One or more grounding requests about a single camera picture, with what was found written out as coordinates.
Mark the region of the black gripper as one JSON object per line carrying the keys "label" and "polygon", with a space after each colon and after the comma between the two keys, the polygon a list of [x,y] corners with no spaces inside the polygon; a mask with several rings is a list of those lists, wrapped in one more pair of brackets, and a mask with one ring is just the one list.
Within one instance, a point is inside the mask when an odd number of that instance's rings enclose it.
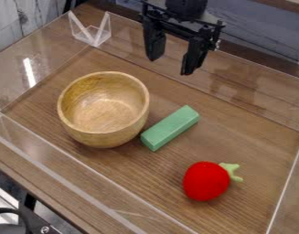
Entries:
{"label": "black gripper", "polygon": [[145,54],[149,61],[164,54],[164,32],[189,39],[180,74],[190,75],[201,67],[206,52],[220,43],[225,23],[206,11],[208,0],[140,0]]}

